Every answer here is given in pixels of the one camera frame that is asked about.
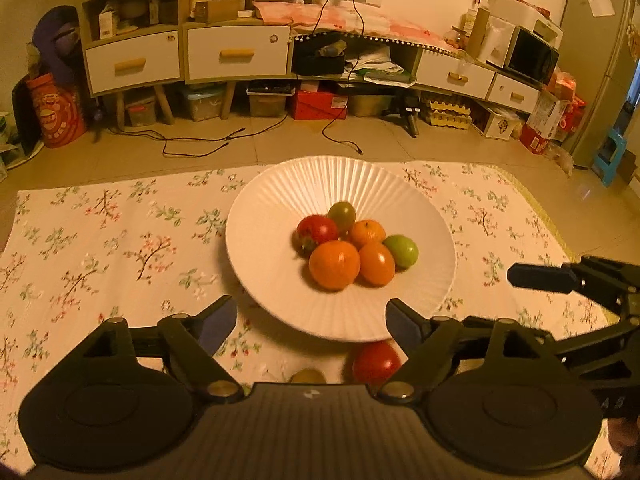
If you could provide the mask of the right hand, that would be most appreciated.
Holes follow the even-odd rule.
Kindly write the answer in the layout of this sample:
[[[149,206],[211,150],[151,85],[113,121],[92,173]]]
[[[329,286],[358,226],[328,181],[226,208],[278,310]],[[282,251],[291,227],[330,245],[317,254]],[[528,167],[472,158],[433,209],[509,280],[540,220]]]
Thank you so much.
[[[608,420],[608,442],[620,456],[620,472],[616,479],[639,480],[639,429],[638,418]]]

